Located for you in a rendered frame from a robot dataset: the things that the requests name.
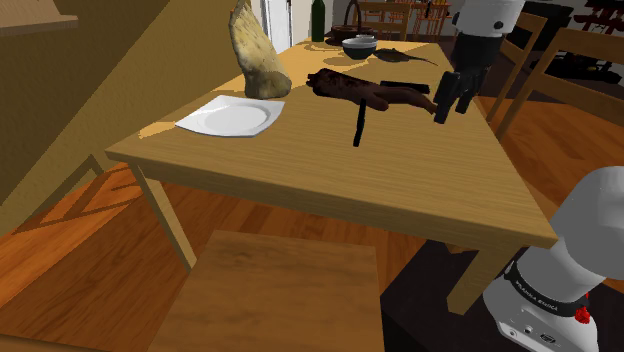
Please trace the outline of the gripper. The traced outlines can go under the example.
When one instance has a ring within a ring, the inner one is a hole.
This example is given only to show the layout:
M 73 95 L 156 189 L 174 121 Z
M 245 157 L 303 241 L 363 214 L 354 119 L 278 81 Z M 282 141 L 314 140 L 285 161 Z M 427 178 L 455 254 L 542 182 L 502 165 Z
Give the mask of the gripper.
M 433 102 L 437 105 L 434 122 L 444 124 L 451 106 L 458 98 L 455 111 L 465 114 L 479 93 L 485 75 L 500 51 L 503 37 L 483 37 L 460 32 L 451 54 L 454 72 L 446 71 Z

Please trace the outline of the black flat bar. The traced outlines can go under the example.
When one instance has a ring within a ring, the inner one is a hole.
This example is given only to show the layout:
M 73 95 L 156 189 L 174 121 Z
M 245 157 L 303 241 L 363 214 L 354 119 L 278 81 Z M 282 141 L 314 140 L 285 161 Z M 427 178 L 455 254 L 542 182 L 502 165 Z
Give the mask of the black flat bar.
M 380 82 L 381 86 L 385 86 L 385 87 L 398 87 L 398 88 L 410 88 L 410 89 L 414 89 L 422 94 L 429 94 L 430 93 L 430 87 L 428 84 L 421 84 L 421 83 L 410 83 L 410 82 L 398 82 L 398 81 L 385 81 L 382 80 Z

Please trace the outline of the dark olive flat utensil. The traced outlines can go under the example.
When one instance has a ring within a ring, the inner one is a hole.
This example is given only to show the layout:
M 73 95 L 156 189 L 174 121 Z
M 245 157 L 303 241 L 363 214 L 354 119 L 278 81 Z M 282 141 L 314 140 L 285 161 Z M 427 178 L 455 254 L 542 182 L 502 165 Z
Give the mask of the dark olive flat utensil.
M 377 49 L 373 52 L 373 55 L 375 57 L 377 57 L 378 59 L 385 61 L 385 62 L 408 62 L 410 60 L 417 60 L 417 61 L 424 61 L 424 62 L 428 62 L 430 64 L 434 64 L 434 62 L 426 59 L 426 58 L 421 58 L 421 57 L 416 57 L 416 56 L 412 56 L 412 55 L 408 55 L 405 54 L 403 52 L 400 52 L 398 50 L 396 50 L 395 48 L 392 49 L 387 49 L 387 48 L 382 48 L 382 49 Z

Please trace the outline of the wooden chair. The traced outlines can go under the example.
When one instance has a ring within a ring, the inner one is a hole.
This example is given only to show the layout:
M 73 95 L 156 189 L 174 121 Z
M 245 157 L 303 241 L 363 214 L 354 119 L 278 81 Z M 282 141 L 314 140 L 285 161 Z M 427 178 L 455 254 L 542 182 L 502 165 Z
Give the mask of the wooden chair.
M 615 125 L 624 127 L 624 100 L 547 75 L 544 72 L 544 66 L 551 62 L 553 56 L 551 53 L 547 53 L 545 57 L 544 55 L 542 55 L 500 121 L 495 132 L 495 136 L 499 141 L 503 140 L 520 108 L 533 91 L 538 91 L 560 102 L 572 105 Z
M 384 352 L 375 250 L 216 231 L 147 352 Z
M 528 55 L 532 51 L 532 48 L 535 42 L 537 41 L 539 34 L 541 33 L 546 22 L 547 22 L 547 19 L 545 17 L 521 12 L 518 17 L 515 27 L 526 30 L 531 33 L 526 45 L 523 48 L 520 48 L 517 45 L 510 42 L 508 39 L 503 40 L 501 44 L 501 53 L 505 57 L 507 57 L 510 61 L 512 61 L 515 64 L 515 66 L 513 70 L 511 71 L 509 77 L 507 78 L 504 86 L 502 87 L 502 90 L 500 94 L 498 95 L 498 97 L 496 98 L 496 101 L 494 102 L 488 115 L 486 116 L 486 122 L 488 124 L 491 123 L 494 116 L 496 115 L 496 111 L 500 107 L 502 101 L 506 98 L 508 91 L 510 90 L 512 84 L 514 83 Z
M 405 2 L 359 2 L 359 12 L 378 12 L 377 20 L 362 19 L 362 25 L 371 27 L 380 33 L 397 33 L 399 41 L 407 40 L 408 23 L 412 6 Z

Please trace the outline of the wooden table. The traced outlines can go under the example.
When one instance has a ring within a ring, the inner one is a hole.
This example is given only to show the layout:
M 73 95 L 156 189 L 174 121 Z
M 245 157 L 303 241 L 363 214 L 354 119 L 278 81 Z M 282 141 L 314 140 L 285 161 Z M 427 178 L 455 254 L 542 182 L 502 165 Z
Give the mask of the wooden table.
M 369 81 L 436 86 L 450 67 L 435 43 L 401 41 L 397 48 L 410 60 L 352 61 L 335 47 L 303 41 L 280 56 L 293 87 L 266 131 L 219 138 L 178 128 L 213 99 L 207 93 L 106 154 L 130 166 L 187 266 L 195 257 L 167 183 L 474 249 L 447 298 L 449 310 L 462 314 L 520 248 L 548 248 L 556 235 L 477 108 L 443 124 L 409 105 L 371 110 L 355 144 L 356 105 L 319 97 L 306 84 L 326 67 Z

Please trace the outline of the black pen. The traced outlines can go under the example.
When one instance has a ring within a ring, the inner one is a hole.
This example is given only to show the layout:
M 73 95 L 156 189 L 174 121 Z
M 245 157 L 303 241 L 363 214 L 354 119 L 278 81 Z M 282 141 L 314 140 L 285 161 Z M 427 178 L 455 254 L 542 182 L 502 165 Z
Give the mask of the black pen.
M 365 114 L 366 114 L 366 100 L 362 99 L 359 103 L 358 117 L 356 122 L 356 132 L 353 139 L 353 146 L 358 147 L 360 145 L 361 137 L 365 126 Z

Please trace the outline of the dark brown long figure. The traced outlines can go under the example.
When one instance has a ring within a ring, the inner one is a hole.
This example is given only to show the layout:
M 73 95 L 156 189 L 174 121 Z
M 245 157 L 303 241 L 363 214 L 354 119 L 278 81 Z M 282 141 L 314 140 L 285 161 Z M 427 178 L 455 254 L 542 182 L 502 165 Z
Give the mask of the dark brown long figure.
M 378 111 L 386 111 L 391 104 L 408 104 L 434 114 L 437 105 L 424 94 L 408 87 L 387 87 L 358 79 L 327 68 L 308 74 L 306 85 L 322 97 L 336 98 L 366 105 Z

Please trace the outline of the dark bowl with white inside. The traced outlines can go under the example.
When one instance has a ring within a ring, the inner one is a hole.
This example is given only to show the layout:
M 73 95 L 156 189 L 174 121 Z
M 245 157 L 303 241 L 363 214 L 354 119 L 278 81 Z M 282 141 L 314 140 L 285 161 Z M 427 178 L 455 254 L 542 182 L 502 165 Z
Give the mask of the dark bowl with white inside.
M 374 36 L 356 36 L 344 39 L 342 48 L 344 53 L 351 59 L 364 60 L 377 50 L 378 40 Z

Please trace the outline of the dark shelf unit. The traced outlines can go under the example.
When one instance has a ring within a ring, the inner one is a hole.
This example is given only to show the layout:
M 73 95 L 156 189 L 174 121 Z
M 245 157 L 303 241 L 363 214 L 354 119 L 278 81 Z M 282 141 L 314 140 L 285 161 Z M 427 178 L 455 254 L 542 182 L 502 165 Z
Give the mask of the dark shelf unit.
M 590 14 L 573 16 L 582 29 L 561 27 L 551 39 L 554 47 L 544 54 L 553 58 L 544 72 L 561 79 L 620 84 L 624 75 L 611 67 L 624 66 L 624 0 L 587 0 L 585 6 L 592 9 Z

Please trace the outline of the green bottle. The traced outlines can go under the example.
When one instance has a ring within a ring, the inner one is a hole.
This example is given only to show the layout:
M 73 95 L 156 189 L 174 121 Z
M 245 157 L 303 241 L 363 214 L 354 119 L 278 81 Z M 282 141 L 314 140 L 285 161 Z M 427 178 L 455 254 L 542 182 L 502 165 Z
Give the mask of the green bottle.
M 325 35 L 326 8 L 323 0 L 313 0 L 311 4 L 311 40 L 323 42 Z

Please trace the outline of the white door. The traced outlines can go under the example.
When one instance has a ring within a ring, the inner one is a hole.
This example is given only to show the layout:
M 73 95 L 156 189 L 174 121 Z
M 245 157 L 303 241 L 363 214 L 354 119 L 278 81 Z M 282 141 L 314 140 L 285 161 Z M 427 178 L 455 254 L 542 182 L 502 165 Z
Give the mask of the white door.
M 250 0 L 252 11 L 277 53 L 293 45 L 291 0 Z

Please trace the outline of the beige horn-shaped sack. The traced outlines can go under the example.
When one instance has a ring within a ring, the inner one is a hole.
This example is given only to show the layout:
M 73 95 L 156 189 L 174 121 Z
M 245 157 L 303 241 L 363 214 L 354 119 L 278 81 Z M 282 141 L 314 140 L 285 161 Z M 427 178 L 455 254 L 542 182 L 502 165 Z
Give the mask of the beige horn-shaped sack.
M 245 96 L 260 100 L 287 96 L 292 81 L 247 0 L 236 0 L 228 27 L 245 80 Z

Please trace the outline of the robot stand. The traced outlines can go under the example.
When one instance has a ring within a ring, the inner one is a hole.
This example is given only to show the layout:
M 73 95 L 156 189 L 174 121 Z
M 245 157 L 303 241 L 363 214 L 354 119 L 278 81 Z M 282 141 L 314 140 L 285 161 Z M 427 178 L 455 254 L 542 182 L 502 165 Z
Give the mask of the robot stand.
M 381 294 L 387 352 L 529 352 L 502 336 L 481 298 L 463 315 L 446 298 L 476 256 L 427 241 Z

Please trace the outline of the white square plate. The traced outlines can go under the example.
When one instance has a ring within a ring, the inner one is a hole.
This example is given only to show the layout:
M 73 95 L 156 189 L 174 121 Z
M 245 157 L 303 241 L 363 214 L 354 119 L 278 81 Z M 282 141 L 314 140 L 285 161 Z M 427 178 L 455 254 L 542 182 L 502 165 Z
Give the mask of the white square plate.
M 219 95 L 175 123 L 176 127 L 217 137 L 254 137 L 281 114 L 283 101 Z

